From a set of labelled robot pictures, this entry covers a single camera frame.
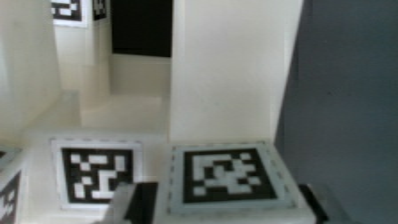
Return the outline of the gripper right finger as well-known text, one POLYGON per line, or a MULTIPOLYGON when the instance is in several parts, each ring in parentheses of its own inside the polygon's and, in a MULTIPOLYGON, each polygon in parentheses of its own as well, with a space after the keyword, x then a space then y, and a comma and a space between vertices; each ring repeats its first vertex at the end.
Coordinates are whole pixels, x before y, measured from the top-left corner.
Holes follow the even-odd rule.
POLYGON ((301 184, 299 189, 315 213, 315 224, 349 224, 351 217, 329 187, 317 184, 301 184))

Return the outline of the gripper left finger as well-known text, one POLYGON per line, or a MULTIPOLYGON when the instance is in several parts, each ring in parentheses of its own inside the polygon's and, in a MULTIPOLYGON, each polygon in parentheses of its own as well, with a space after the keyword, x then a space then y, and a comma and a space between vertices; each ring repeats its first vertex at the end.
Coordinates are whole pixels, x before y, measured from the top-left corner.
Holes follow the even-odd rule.
POLYGON ((118 186, 100 224, 153 224, 157 191, 157 182, 118 186))

